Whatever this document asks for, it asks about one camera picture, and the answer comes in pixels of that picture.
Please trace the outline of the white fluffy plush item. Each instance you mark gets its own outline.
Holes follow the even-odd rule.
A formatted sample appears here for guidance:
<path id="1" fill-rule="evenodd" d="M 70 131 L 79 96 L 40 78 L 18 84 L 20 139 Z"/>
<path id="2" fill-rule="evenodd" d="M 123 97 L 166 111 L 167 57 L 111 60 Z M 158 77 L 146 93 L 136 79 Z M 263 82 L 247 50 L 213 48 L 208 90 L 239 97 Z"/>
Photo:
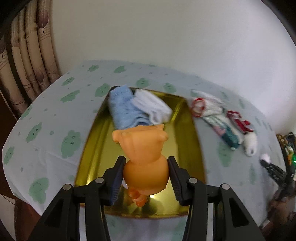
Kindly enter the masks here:
<path id="1" fill-rule="evenodd" d="M 255 132 L 250 132 L 244 135 L 243 149 L 244 153 L 251 157 L 256 154 L 258 146 L 257 135 Z"/>

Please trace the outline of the beige patterned curtain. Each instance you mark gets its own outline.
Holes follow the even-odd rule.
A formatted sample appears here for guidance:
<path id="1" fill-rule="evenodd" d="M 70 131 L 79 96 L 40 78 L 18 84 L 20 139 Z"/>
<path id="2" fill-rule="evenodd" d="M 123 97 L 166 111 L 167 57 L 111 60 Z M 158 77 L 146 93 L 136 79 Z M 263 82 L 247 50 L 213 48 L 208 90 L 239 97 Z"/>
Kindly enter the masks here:
<path id="1" fill-rule="evenodd" d="M 1 1 L 1 98 L 14 118 L 60 77 L 51 1 Z"/>

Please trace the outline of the gold red toffee tin box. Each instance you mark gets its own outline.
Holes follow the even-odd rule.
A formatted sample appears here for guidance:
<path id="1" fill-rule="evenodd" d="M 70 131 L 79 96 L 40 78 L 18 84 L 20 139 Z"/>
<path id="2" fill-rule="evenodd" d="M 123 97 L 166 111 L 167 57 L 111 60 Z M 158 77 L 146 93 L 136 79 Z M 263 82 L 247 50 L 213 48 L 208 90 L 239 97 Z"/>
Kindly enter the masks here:
<path id="1" fill-rule="evenodd" d="M 187 100 L 184 97 L 153 91 L 154 95 L 163 100 L 171 109 L 172 115 L 164 125 L 168 140 L 162 141 L 160 136 L 147 140 L 144 136 L 137 138 L 132 153 L 126 152 L 117 144 L 112 133 L 115 130 L 113 119 L 109 111 L 108 100 L 102 102 L 99 112 L 91 127 L 74 185 L 87 185 L 104 172 L 114 166 L 118 156 L 126 160 L 137 159 L 145 161 L 148 166 L 149 154 L 155 153 L 168 158 L 175 157 L 180 168 L 186 169 L 191 177 L 205 182 L 203 154 L 193 117 Z M 106 214 L 128 218 L 172 218 L 184 216 L 188 213 L 187 206 L 181 206 L 175 198 L 171 183 L 158 194 L 150 195 L 143 207 L 137 207 L 128 195 L 128 190 L 121 186 L 117 201 L 111 207 L 106 207 Z"/>

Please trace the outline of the green cloud pattern tablecloth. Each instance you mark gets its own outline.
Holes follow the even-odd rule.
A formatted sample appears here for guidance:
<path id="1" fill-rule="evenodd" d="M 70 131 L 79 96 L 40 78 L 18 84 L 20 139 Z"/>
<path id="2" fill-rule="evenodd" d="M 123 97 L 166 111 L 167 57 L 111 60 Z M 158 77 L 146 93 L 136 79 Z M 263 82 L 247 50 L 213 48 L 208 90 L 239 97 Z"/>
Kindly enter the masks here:
<path id="1" fill-rule="evenodd" d="M 228 183 L 256 223 L 277 189 L 261 167 L 259 155 L 285 167 L 274 129 L 251 103 L 196 75 L 124 61 L 84 61 L 48 87 L 29 106 L 3 147 L 4 173 L 12 193 L 42 214 L 60 188 L 73 183 L 93 121 L 113 86 L 157 90 L 193 97 L 203 91 L 222 99 L 227 109 L 249 120 L 258 136 L 257 154 L 232 151 L 203 120 L 195 127 L 203 151 L 207 182 Z"/>

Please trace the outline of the white sock with red trim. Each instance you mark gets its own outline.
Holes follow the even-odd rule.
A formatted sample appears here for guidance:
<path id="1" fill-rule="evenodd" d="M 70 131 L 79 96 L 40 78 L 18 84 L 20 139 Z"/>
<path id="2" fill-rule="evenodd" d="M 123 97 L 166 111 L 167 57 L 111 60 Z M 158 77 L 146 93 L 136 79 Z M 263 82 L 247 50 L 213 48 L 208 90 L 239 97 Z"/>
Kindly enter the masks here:
<path id="1" fill-rule="evenodd" d="M 191 90 L 191 112 L 194 117 L 224 113 L 224 102 L 211 94 L 196 89 Z"/>

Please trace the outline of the teal white plastic packet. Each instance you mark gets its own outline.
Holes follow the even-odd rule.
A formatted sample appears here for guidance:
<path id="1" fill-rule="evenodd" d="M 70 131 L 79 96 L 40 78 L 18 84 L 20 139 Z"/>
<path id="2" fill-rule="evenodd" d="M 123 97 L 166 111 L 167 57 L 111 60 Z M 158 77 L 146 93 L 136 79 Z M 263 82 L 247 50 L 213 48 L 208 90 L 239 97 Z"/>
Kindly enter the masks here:
<path id="1" fill-rule="evenodd" d="M 226 120 L 223 115 L 208 115 L 202 118 L 215 133 L 228 145 L 232 150 L 238 149 L 243 139 L 234 127 Z"/>

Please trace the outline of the white knit sock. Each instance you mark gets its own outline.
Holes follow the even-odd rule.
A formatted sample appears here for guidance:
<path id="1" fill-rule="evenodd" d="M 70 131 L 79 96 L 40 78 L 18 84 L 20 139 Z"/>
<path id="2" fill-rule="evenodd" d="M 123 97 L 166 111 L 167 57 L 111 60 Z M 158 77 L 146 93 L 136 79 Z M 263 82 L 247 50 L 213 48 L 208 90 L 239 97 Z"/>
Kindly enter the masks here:
<path id="1" fill-rule="evenodd" d="M 172 109 L 150 91 L 137 89 L 134 92 L 132 104 L 146 113 L 153 125 L 160 125 L 170 121 Z"/>

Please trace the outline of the red grey fabric garment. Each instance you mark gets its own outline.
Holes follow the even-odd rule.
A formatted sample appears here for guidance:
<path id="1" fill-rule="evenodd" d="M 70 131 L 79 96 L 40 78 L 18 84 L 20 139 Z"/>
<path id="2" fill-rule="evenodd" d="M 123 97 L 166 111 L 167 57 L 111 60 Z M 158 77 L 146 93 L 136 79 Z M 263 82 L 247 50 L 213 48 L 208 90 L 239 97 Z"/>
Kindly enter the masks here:
<path id="1" fill-rule="evenodd" d="M 234 124 L 234 126 L 243 134 L 252 133 L 254 129 L 252 128 L 251 122 L 244 120 L 238 111 L 228 110 L 226 113 L 227 118 Z"/>

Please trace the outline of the orange rubber toy figure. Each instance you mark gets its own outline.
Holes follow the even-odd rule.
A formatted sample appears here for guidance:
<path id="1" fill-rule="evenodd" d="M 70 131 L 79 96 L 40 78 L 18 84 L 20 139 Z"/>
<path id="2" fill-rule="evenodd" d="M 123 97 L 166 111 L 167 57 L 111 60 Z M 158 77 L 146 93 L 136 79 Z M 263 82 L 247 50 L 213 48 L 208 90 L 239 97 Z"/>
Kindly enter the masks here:
<path id="1" fill-rule="evenodd" d="M 115 130 L 112 139 L 128 157 L 123 178 L 128 186 L 128 195 L 138 206 L 143 207 L 150 195 L 163 191 L 169 180 L 168 161 L 162 155 L 168 134 L 164 124 L 136 126 Z"/>

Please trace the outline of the light blue knit sock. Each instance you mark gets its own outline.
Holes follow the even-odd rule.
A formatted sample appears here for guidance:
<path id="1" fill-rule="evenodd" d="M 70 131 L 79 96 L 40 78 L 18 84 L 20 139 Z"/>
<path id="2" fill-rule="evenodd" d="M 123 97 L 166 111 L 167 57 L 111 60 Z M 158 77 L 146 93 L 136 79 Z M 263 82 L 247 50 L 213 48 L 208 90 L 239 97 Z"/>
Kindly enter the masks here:
<path id="1" fill-rule="evenodd" d="M 132 104 L 133 98 L 133 93 L 127 85 L 110 91 L 108 105 L 116 130 L 151 125 L 148 115 Z"/>

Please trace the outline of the dark wooden side cabinet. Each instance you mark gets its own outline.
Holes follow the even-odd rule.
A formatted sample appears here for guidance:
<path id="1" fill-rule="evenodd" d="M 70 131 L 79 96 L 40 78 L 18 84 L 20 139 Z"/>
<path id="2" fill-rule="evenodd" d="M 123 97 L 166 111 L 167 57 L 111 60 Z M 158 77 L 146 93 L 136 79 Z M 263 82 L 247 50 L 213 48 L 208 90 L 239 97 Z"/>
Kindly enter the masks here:
<path id="1" fill-rule="evenodd" d="M 280 144 L 287 173 L 295 175 L 295 134 L 290 132 L 287 135 L 276 135 Z"/>

